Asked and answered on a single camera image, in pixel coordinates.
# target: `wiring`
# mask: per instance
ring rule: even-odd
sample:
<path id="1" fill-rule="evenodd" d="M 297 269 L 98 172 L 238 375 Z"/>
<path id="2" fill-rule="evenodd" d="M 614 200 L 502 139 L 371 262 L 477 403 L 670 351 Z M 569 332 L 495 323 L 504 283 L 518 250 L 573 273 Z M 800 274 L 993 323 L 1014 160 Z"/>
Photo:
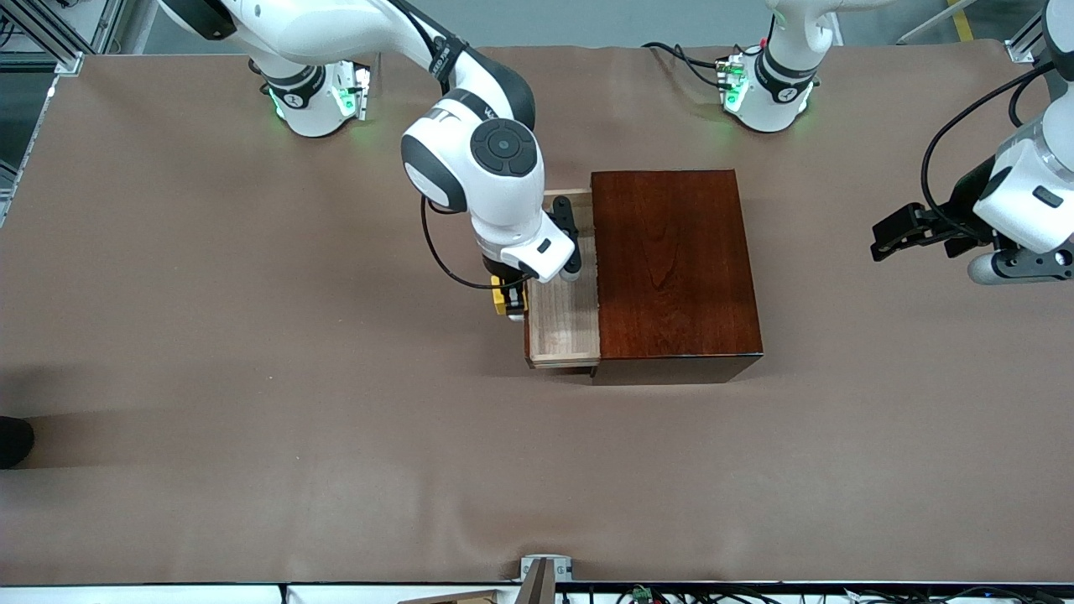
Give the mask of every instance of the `wiring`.
<path id="1" fill-rule="evenodd" d="M 425 243 L 429 245 L 430 254 L 433 255 L 433 260 L 436 260 L 436 263 L 440 267 L 440 270 L 444 271 L 444 274 L 451 277 L 452 281 L 473 289 L 510 289 L 512 287 L 518 287 L 529 281 L 529 275 L 526 275 L 514 283 L 509 283 L 506 285 L 480 284 L 480 283 L 468 282 L 460 277 L 459 275 L 454 274 L 453 272 L 451 272 L 451 269 L 449 269 L 448 265 L 444 263 L 444 260 L 440 259 L 440 255 L 436 253 L 436 245 L 433 244 L 433 236 L 429 234 L 429 215 L 425 212 L 425 207 L 429 206 L 430 206 L 429 198 L 426 198 L 425 196 L 421 196 L 421 231 L 425 235 Z"/>
<path id="2" fill-rule="evenodd" d="M 1021 94 L 1026 91 L 1026 88 L 1036 81 L 1037 77 L 1044 75 L 1047 72 L 1042 71 L 1033 77 L 1022 82 L 1014 89 L 1014 95 L 1011 96 L 1011 102 L 1007 103 L 1007 117 L 1011 118 L 1011 124 L 1014 124 L 1015 128 L 1021 128 L 1022 120 L 1018 117 L 1018 100 L 1021 99 Z"/>
<path id="3" fill-rule="evenodd" d="M 21 32 L 16 30 L 14 21 L 0 15 L 0 48 L 11 42 L 11 39 L 16 34 L 21 35 Z"/>
<path id="4" fill-rule="evenodd" d="M 653 604 L 673 604 L 672 601 L 669 600 L 658 588 L 641 585 L 635 586 L 630 589 L 630 591 L 621 594 L 615 601 L 615 604 L 639 604 L 640 601 L 637 599 L 639 590 L 651 594 L 651 601 Z M 719 604 L 723 601 L 732 601 L 738 604 L 781 604 L 780 601 L 769 598 L 755 589 L 737 585 L 721 585 L 719 587 L 719 591 L 682 591 L 668 593 L 671 593 L 671 595 L 682 602 L 682 604 L 690 604 L 688 598 L 693 598 L 693 604 Z M 818 602 L 818 604 L 827 604 L 827 601 L 825 600 L 824 602 Z"/>
<path id="5" fill-rule="evenodd" d="M 1011 88 L 1015 88 L 1016 86 L 1022 84 L 1024 82 L 1032 81 L 1042 73 L 1046 73 L 1048 71 L 1051 71 L 1053 69 L 1055 69 L 1055 63 L 1053 62 L 1040 64 L 1032 71 L 1027 71 L 1026 73 L 1019 75 L 1018 77 L 1015 77 L 1011 82 L 1007 82 L 1006 84 L 1000 86 L 999 88 L 996 88 L 991 92 L 988 92 L 984 97 L 981 97 L 979 99 L 974 101 L 973 104 L 966 107 L 958 115 L 952 118 L 950 121 L 945 124 L 943 128 L 941 128 L 940 131 L 937 132 L 935 136 L 932 138 L 932 141 L 929 143 L 928 148 L 925 149 L 925 156 L 921 158 L 921 196 L 925 198 L 926 203 L 929 204 L 929 210 L 931 210 L 938 217 L 940 217 L 941 220 L 947 222 L 947 225 L 950 226 L 950 228 L 955 229 L 959 233 L 962 233 L 963 235 L 977 241 L 991 240 L 990 234 L 986 235 L 983 233 L 978 233 L 973 229 L 967 227 L 966 225 L 956 222 L 949 216 L 947 216 L 947 214 L 944 213 L 944 211 L 940 210 L 939 204 L 937 204 L 935 199 L 932 197 L 932 190 L 929 187 L 929 168 L 932 164 L 932 154 L 935 152 L 937 145 L 940 144 L 940 141 L 943 140 L 944 135 L 946 135 L 947 132 L 949 132 L 953 128 L 958 126 L 958 124 L 963 119 L 966 119 L 966 117 L 969 116 L 971 113 L 981 109 L 981 106 L 987 103 L 988 101 L 995 99 L 996 97 L 999 97 L 1000 95 L 1006 92 Z"/>
<path id="6" fill-rule="evenodd" d="M 859 595 L 866 598 L 872 598 L 872 600 L 867 600 L 862 598 L 858 601 L 858 604 L 947 604 L 952 600 L 958 598 L 966 598 L 969 595 L 974 595 L 976 593 L 983 592 L 986 598 L 999 595 L 1002 598 L 1010 598 L 1017 600 L 1021 604 L 1040 604 L 1036 599 L 1017 593 L 1007 589 L 988 586 L 977 586 L 971 587 L 964 591 L 960 591 L 954 595 L 948 595 L 945 598 L 932 598 L 931 595 L 925 595 L 917 591 L 910 591 L 909 595 L 894 595 L 890 593 L 885 593 L 882 591 L 874 590 L 862 590 Z"/>
<path id="7" fill-rule="evenodd" d="M 765 39 L 766 43 L 767 43 L 768 40 L 771 40 L 772 32 L 774 32 L 774 31 L 775 31 L 775 15 L 773 14 L 772 15 L 772 20 L 768 24 L 768 37 Z M 715 61 L 702 61 L 700 59 L 696 59 L 694 57 L 691 57 L 691 56 L 686 55 L 686 52 L 683 49 L 683 47 L 682 47 L 681 44 L 676 44 L 674 46 L 668 46 L 667 44 L 665 44 L 663 42 L 649 42 L 649 43 L 642 44 L 641 47 L 642 48 L 656 48 L 656 49 L 659 49 L 659 51 L 664 51 L 665 53 L 668 53 L 672 57 L 674 57 L 674 58 L 681 60 L 682 62 L 686 63 L 686 67 L 690 68 L 690 71 L 694 72 L 694 75 L 696 75 L 697 78 L 700 80 L 701 82 L 705 82 L 709 86 L 714 86 L 716 88 L 720 88 L 721 90 L 730 90 L 731 89 L 731 86 L 729 84 L 727 84 L 726 82 L 715 82 L 715 81 L 709 80 L 705 75 L 701 75 L 701 72 L 697 71 L 697 68 L 700 67 L 700 68 L 711 69 L 711 70 L 714 70 L 714 71 L 719 72 L 719 70 L 720 70 L 719 61 L 726 61 L 727 59 L 731 58 L 731 55 L 726 55 L 726 56 L 723 56 L 723 57 L 719 57 Z M 738 44 L 736 44 L 735 45 L 735 53 L 740 54 L 740 55 L 745 55 L 745 56 L 749 56 L 749 57 L 755 57 L 755 56 L 757 56 L 757 55 L 759 55 L 761 53 L 761 48 L 758 48 L 758 49 L 753 51 L 751 53 L 751 52 L 742 49 L 742 46 L 739 46 Z"/>
<path id="8" fill-rule="evenodd" d="M 696 75 L 697 78 L 700 80 L 701 82 L 705 82 L 709 86 L 715 86 L 716 88 L 720 88 L 721 90 L 730 90 L 730 88 L 731 88 L 731 86 L 729 84 L 727 84 L 726 82 L 716 82 L 716 81 L 709 80 L 708 77 L 701 75 L 701 72 L 697 71 L 697 68 L 694 67 L 694 66 L 706 67 L 706 68 L 714 70 L 714 69 L 716 69 L 716 63 L 711 63 L 711 62 L 702 61 L 702 60 L 695 59 L 693 57 L 686 56 L 685 51 L 683 51 L 682 46 L 680 46 L 679 44 L 676 44 L 673 47 L 669 47 L 667 44 L 664 44 L 663 42 L 650 42 L 648 44 L 642 45 L 641 47 L 642 48 L 659 48 L 661 51 L 667 51 L 668 53 L 671 54 L 671 56 L 673 56 L 677 59 L 681 60 L 682 62 L 686 63 L 686 67 L 690 68 L 690 71 L 694 72 L 694 75 Z"/>
<path id="9" fill-rule="evenodd" d="M 411 6 L 407 4 L 404 0 L 388 0 L 388 3 L 395 6 L 395 10 L 403 13 L 403 16 L 410 21 L 410 25 L 418 30 L 418 35 L 421 35 L 421 41 L 425 43 L 425 48 L 429 51 L 429 60 L 432 61 L 436 58 L 436 44 L 433 43 L 433 39 L 429 37 L 429 32 L 425 28 L 418 23 L 418 19 L 413 16 Z M 447 95 L 450 87 L 447 82 L 440 83 L 440 94 Z"/>

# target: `green status light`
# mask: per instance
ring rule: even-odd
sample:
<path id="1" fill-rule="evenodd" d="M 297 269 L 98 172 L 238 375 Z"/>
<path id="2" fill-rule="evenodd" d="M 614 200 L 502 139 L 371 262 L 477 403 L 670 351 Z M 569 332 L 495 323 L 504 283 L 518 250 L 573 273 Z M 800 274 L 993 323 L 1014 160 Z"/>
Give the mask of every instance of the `green status light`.
<path id="1" fill-rule="evenodd" d="M 268 98 L 272 99 L 272 104 L 273 106 L 276 107 L 276 115 L 280 119 L 287 121 L 287 118 L 284 117 L 284 107 L 279 106 L 279 99 L 276 98 L 276 94 L 273 92 L 272 90 L 268 90 Z"/>
<path id="2" fill-rule="evenodd" d="M 333 96 L 335 97 L 336 103 L 339 104 L 339 111 L 342 111 L 344 115 L 353 115 L 354 94 L 348 92 L 347 90 L 340 90 L 339 88 L 332 88 L 332 90 L 335 92 Z"/>
<path id="3" fill-rule="evenodd" d="M 742 106 L 742 98 L 745 97 L 748 84 L 744 78 L 740 80 L 734 88 L 727 91 L 727 98 L 724 102 L 727 111 L 736 112 Z"/>

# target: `metal bracket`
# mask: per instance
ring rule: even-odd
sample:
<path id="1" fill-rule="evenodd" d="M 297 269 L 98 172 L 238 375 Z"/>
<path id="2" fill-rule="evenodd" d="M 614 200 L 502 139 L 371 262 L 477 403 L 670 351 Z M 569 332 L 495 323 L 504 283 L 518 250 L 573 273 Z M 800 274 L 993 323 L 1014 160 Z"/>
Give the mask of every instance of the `metal bracket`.
<path id="1" fill-rule="evenodd" d="M 63 73 L 78 73 L 78 55 L 95 53 L 70 24 L 40 1 L 5 0 L 3 12 L 27 38 L 63 66 Z"/>
<path id="2" fill-rule="evenodd" d="M 82 72 L 82 64 L 84 62 L 86 62 L 86 54 L 75 53 L 74 59 L 71 62 L 56 63 L 56 71 L 53 73 L 59 75 L 60 77 L 77 77 L 78 73 Z"/>
<path id="3" fill-rule="evenodd" d="M 1068 281 L 1074 277 L 1074 245 L 1066 244 L 1045 254 L 1034 254 L 1024 247 L 1001 249 L 996 253 L 992 268 L 996 274 L 1007 279 L 1045 277 Z"/>
<path id="4" fill-rule="evenodd" d="M 1016 63 L 1032 63 L 1044 51 L 1044 28 L 1041 13 L 1029 19 L 1011 40 L 1004 40 L 1007 55 Z"/>
<path id="5" fill-rule="evenodd" d="M 526 573 L 529 572 L 529 567 L 534 565 L 538 560 L 546 558 L 552 564 L 555 570 L 555 580 L 556 583 L 565 583 L 575 580 L 575 562 L 569 556 L 557 556 L 555 553 L 534 553 L 531 556 L 525 556 L 522 558 L 522 563 L 519 564 L 520 573 L 519 580 L 525 580 Z"/>

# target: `black cable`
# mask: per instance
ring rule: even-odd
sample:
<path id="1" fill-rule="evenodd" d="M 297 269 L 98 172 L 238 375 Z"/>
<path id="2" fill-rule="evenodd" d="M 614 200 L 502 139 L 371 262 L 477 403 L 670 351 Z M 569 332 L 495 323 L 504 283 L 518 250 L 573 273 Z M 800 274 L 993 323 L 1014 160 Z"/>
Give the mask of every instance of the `black cable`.
<path id="1" fill-rule="evenodd" d="M 667 599 L 663 593 L 661 593 L 656 588 L 649 588 L 649 592 L 653 594 L 653 602 L 656 604 L 671 604 L 671 601 Z"/>
<path id="2" fill-rule="evenodd" d="M 751 589 L 749 587 L 739 587 L 739 586 L 730 586 L 730 585 L 722 586 L 722 587 L 723 587 L 723 589 L 730 590 L 730 591 L 734 591 L 734 592 L 738 592 L 739 594 L 743 594 L 743 595 L 748 595 L 748 596 L 751 596 L 751 598 L 755 598 L 757 600 L 760 600 L 765 604 L 780 604 L 780 602 L 778 600 L 773 600 L 773 599 L 771 599 L 771 598 L 769 598 L 767 595 L 764 595 L 759 591 L 757 591 L 755 589 Z"/>
<path id="3" fill-rule="evenodd" d="M 911 591 L 910 595 L 900 596 L 890 593 L 885 593 L 882 591 L 863 590 L 860 592 L 861 595 L 873 596 L 873 600 L 861 600 L 859 604 L 947 604 L 952 600 L 957 598 L 966 598 L 967 595 L 972 595 L 975 592 L 984 591 L 989 594 L 1000 594 L 1005 598 L 1011 598 L 1018 600 L 1021 604 L 1035 604 L 1034 599 L 1020 593 L 1010 591 L 1002 588 L 978 586 L 972 587 L 954 595 L 948 595 L 946 598 L 931 598 L 930 595 L 924 595 L 916 591 Z"/>
<path id="4" fill-rule="evenodd" d="M 512 287 L 518 287 L 529 281 L 529 275 L 526 275 L 514 283 L 509 283 L 506 285 L 492 285 L 492 284 L 485 285 L 480 283 L 468 282 L 460 277 L 459 275 L 452 273 L 451 269 L 449 269 L 448 265 L 444 263 L 444 260 L 440 259 L 440 255 L 436 253 L 436 245 L 433 244 L 433 236 L 429 234 L 429 216 L 425 212 L 425 207 L 429 206 L 427 202 L 429 199 L 425 198 L 425 196 L 421 196 L 421 230 L 422 233 L 424 233 L 425 235 L 425 243 L 429 245 L 430 254 L 433 255 L 433 260 L 436 260 L 436 263 L 440 267 L 440 270 L 444 271 L 444 274 L 451 277 L 455 283 L 460 285 L 465 285 L 466 287 L 473 289 L 510 289 Z"/>
<path id="5" fill-rule="evenodd" d="M 716 593 L 715 595 L 716 595 L 716 598 L 713 599 L 713 598 L 709 596 L 708 594 L 706 594 L 706 595 L 702 596 L 703 598 L 702 602 L 705 602 L 705 604 L 716 604 L 721 600 L 734 600 L 734 601 L 738 602 L 739 604 L 756 604 L 755 602 L 750 602 L 745 598 L 742 598 L 741 595 L 738 595 L 738 594 L 735 594 L 735 593 Z M 765 600 L 765 596 L 760 595 L 760 594 L 757 594 L 756 598 Z"/>
<path id="6" fill-rule="evenodd" d="M 1022 82 L 1030 81 L 1041 75 L 1042 73 L 1046 73 L 1055 69 L 1055 67 L 1056 66 L 1053 62 L 1040 64 L 1032 71 L 1027 71 L 1026 73 L 1019 75 L 1018 77 L 1015 77 L 1011 82 L 1007 82 L 1006 84 L 1000 86 L 999 88 L 996 88 L 991 92 L 988 92 L 984 97 L 981 97 L 979 99 L 974 101 L 973 104 L 966 107 L 958 115 L 952 118 L 950 121 L 945 124 L 943 128 L 941 128 L 940 131 L 937 132 L 935 136 L 932 138 L 932 141 L 929 143 L 928 148 L 925 149 L 925 156 L 921 158 L 921 196 L 925 198 L 926 203 L 929 204 L 929 210 L 931 210 L 937 216 L 939 216 L 941 220 L 947 222 L 947 225 L 950 226 L 950 228 L 955 229 L 956 231 L 962 233 L 963 235 L 970 239 L 974 239 L 977 241 L 989 241 L 992 239 L 991 235 L 984 235 L 982 233 L 977 233 L 976 231 L 970 229 L 966 225 L 960 225 L 955 220 L 952 220 L 950 217 L 947 216 L 947 214 L 945 214 L 942 210 L 940 210 L 940 206 L 937 204 L 935 199 L 932 198 L 932 190 L 929 188 L 929 167 L 932 163 L 932 154 L 935 152 L 937 145 L 940 144 L 940 141 L 944 138 L 944 135 L 947 134 L 947 132 L 949 132 L 955 126 L 958 126 L 958 124 L 963 119 L 966 119 L 968 115 L 981 109 L 981 106 L 987 103 L 988 101 L 995 99 L 996 97 L 999 97 L 1000 95 L 1006 92 L 1011 88 L 1018 86 Z"/>
<path id="7" fill-rule="evenodd" d="M 436 45 L 433 44 L 433 39 L 429 37 L 429 32 L 425 31 L 425 28 L 421 27 L 421 24 L 418 23 L 418 19 L 410 12 L 409 5 L 402 0 L 388 0 L 388 3 L 395 6 L 396 11 L 403 13 L 403 16 L 405 16 L 407 20 L 410 21 L 410 25 L 418 30 L 418 34 L 421 35 L 421 41 L 425 43 L 425 48 L 429 51 L 429 60 L 432 62 L 432 60 L 436 57 Z M 450 88 L 446 82 L 440 83 L 441 95 L 447 95 L 449 89 Z"/>
<path id="8" fill-rule="evenodd" d="M 0 41 L 0 48 L 11 42 L 13 35 L 15 35 L 15 24 L 9 20 L 8 17 L 0 15 L 0 38 L 3 39 Z"/>
<path id="9" fill-rule="evenodd" d="M 709 69 L 716 69 L 716 63 L 710 63 L 710 62 L 702 61 L 702 60 L 695 59 L 693 57 L 687 56 L 686 52 L 683 51 L 682 46 L 679 45 L 679 44 L 676 44 L 674 47 L 670 47 L 667 44 L 664 44 L 663 42 L 650 42 L 648 44 L 642 45 L 641 47 L 642 48 L 659 48 L 661 51 L 667 51 L 668 53 L 671 54 L 671 56 L 673 56 L 674 58 L 677 58 L 677 59 L 681 60 L 682 62 L 686 63 L 686 67 L 690 68 L 690 71 L 694 72 L 694 75 L 696 75 L 697 78 L 700 80 L 701 82 L 705 82 L 709 86 L 715 86 L 716 88 L 720 88 L 721 90 L 730 90 L 730 88 L 731 88 L 730 84 L 727 84 L 726 82 L 714 82 L 714 81 L 709 80 L 708 77 L 701 75 L 701 72 L 697 71 L 697 68 L 694 67 L 695 64 L 696 66 L 700 66 L 700 67 L 706 67 L 706 68 L 709 68 Z"/>
<path id="10" fill-rule="evenodd" d="M 668 46 L 667 44 L 665 44 L 663 42 L 650 42 L 648 44 L 642 44 L 641 47 L 642 48 L 659 48 L 661 51 L 665 51 L 667 53 L 670 53 L 671 55 L 673 55 L 676 58 L 678 58 L 680 60 L 690 61 L 691 63 L 696 64 L 697 67 L 707 67 L 709 69 L 716 69 L 716 63 L 712 63 L 712 62 L 708 62 L 708 61 L 702 61 L 700 59 L 695 59 L 695 58 L 687 57 L 685 54 L 680 54 L 682 46 L 680 46 L 679 44 L 676 44 L 676 47 L 672 48 L 671 46 Z"/>
<path id="11" fill-rule="evenodd" d="M 1044 75 L 1046 72 L 1041 72 L 1030 77 L 1029 80 L 1022 82 L 1014 89 L 1014 95 L 1011 96 L 1011 102 L 1007 103 L 1007 117 L 1011 118 L 1011 124 L 1014 124 L 1015 128 L 1021 128 L 1022 121 L 1018 117 L 1018 100 L 1021 99 L 1021 94 L 1026 91 L 1026 88 L 1036 81 L 1037 77 Z"/>
<path id="12" fill-rule="evenodd" d="M 462 214 L 462 212 L 460 212 L 459 210 L 441 210 L 439 205 L 433 203 L 433 200 L 429 199 L 427 197 L 425 198 L 425 203 L 429 204 L 430 210 L 442 216 L 453 216 L 455 214 Z"/>

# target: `gray floor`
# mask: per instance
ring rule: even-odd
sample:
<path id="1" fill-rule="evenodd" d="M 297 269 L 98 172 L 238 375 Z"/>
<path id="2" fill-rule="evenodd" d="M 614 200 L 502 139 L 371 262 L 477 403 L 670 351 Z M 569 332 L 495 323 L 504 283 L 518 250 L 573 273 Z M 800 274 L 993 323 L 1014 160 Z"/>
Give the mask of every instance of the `gray floor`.
<path id="1" fill-rule="evenodd" d="M 752 43 L 766 32 L 770 12 L 760 0 L 413 0 L 415 4 L 476 46 L 639 46 L 650 41 L 684 46 Z M 1043 0 L 981 0 L 969 10 L 975 38 L 1010 38 Z M 847 45 L 886 45 L 946 6 L 944 0 L 897 4 L 840 17 Z M 132 0 L 119 42 L 136 54 L 233 54 L 227 42 L 192 35 L 157 10 Z M 952 21 L 913 41 L 958 42 Z M 17 164 L 38 117 L 47 76 L 0 73 L 0 158 Z"/>

